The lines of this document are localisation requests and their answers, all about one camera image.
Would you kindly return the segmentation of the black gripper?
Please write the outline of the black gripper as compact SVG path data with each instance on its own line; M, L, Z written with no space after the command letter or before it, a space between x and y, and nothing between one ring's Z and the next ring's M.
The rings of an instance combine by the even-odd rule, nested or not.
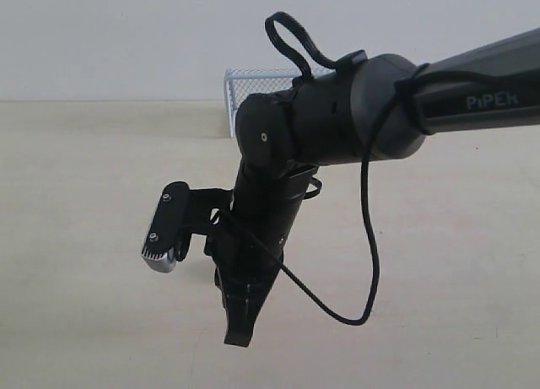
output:
M284 245L302 202L314 197L315 165L292 165L280 177L240 162L229 209L219 221L226 242L205 249L226 315L224 344L248 347L257 318L284 259Z

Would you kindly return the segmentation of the dark grey Piper robot arm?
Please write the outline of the dark grey Piper robot arm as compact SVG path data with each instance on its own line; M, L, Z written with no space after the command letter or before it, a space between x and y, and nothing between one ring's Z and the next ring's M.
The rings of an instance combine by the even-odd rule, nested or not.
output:
M219 234L207 243L216 264L227 327L224 342L246 347L273 283L284 246L319 168L360 163L361 213L372 261L367 322L380 263L368 201L369 165L404 159L439 132L534 126L539 122L539 33L530 30L435 63L357 51L324 57L305 30L287 45L273 24L274 47L299 69L292 88L250 95L235 119L241 159Z

